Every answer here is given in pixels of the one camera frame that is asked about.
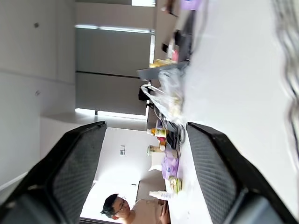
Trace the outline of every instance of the black hair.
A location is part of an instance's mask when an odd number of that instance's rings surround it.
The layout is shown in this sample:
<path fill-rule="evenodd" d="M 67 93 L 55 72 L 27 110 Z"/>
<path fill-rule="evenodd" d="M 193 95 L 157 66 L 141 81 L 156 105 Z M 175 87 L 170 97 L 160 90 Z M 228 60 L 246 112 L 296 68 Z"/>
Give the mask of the black hair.
<path fill-rule="evenodd" d="M 113 194 L 110 195 L 106 200 L 103 205 L 103 211 L 101 212 L 102 214 L 105 214 L 107 217 L 112 218 L 112 216 L 115 215 L 115 211 L 113 208 L 113 204 L 117 198 L 118 194 Z"/>

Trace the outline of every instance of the eyeglasses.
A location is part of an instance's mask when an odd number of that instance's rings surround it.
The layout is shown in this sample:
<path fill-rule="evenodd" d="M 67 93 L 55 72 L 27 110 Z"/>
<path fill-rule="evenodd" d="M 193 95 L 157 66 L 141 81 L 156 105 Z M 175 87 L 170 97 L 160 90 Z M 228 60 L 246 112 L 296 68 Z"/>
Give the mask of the eyeglasses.
<path fill-rule="evenodd" d="M 125 204 L 125 201 L 126 201 L 126 198 L 125 197 L 122 197 L 121 198 L 122 199 L 122 202 L 121 202 L 121 208 L 115 213 L 115 215 L 117 214 L 117 213 L 119 213 L 120 211 L 123 211 L 123 206 L 124 206 L 124 204 Z"/>

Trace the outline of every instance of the plastic bag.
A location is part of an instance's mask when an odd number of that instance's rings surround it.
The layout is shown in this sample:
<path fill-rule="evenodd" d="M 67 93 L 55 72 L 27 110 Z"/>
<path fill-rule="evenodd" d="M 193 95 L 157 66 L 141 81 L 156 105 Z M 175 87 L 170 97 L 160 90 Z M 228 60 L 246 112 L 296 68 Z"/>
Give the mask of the plastic bag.
<path fill-rule="evenodd" d="M 143 85 L 141 89 L 170 122 L 180 124 L 183 103 L 180 70 L 160 71 L 159 81 L 161 89 L 150 84 Z M 149 94 L 147 87 L 155 92 L 154 95 Z"/>

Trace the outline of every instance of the purple cloth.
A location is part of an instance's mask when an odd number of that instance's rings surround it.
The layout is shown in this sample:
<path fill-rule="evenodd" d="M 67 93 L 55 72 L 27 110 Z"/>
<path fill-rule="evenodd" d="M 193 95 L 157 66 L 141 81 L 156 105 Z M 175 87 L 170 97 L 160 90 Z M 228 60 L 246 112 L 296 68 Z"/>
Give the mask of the purple cloth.
<path fill-rule="evenodd" d="M 198 10 L 201 0 L 181 0 L 181 7 L 185 10 Z"/>

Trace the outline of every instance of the white desk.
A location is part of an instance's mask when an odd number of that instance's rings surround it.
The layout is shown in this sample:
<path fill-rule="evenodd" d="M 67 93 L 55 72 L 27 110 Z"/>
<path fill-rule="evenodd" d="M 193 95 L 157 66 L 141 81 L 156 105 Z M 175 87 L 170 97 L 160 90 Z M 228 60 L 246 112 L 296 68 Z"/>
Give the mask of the white desk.
<path fill-rule="evenodd" d="M 210 0 L 210 4 L 205 34 L 186 70 L 185 122 L 225 133 L 298 218 L 298 160 L 287 124 L 291 98 L 285 90 L 285 56 L 272 4 L 268 0 Z M 201 19 L 199 13 L 195 35 Z M 209 224 L 187 138 L 181 153 L 183 191 L 169 203 L 172 224 Z"/>
<path fill-rule="evenodd" d="M 181 148 L 178 178 L 183 180 L 182 191 L 168 201 L 171 224 L 212 224 L 204 197 L 197 181 L 189 140 Z M 165 181 L 167 192 L 171 193 L 169 181 Z"/>

